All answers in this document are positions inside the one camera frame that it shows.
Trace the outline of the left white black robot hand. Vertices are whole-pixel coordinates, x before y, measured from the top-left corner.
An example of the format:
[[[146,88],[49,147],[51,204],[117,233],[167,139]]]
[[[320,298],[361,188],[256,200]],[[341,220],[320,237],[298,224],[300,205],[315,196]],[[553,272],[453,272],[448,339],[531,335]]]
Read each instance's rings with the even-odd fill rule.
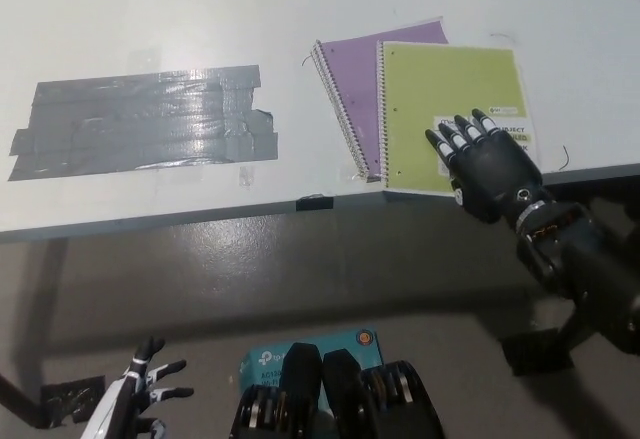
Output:
[[[123,374],[113,381],[89,418],[81,439],[136,439],[139,435],[167,438],[167,426],[159,418],[142,417],[153,404],[194,394],[190,387],[155,388],[164,377],[182,371],[187,361],[181,359],[154,369],[149,364],[165,346],[165,340],[149,337],[136,349]]]

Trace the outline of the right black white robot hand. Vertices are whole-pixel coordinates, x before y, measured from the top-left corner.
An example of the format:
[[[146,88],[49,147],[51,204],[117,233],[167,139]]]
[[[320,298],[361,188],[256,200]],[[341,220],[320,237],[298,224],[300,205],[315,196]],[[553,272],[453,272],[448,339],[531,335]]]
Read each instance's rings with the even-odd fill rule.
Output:
[[[505,130],[483,111],[474,109],[472,119],[454,117],[425,136],[447,167],[456,201],[483,223],[501,219],[511,228],[527,207],[550,203],[542,175],[529,155]]]

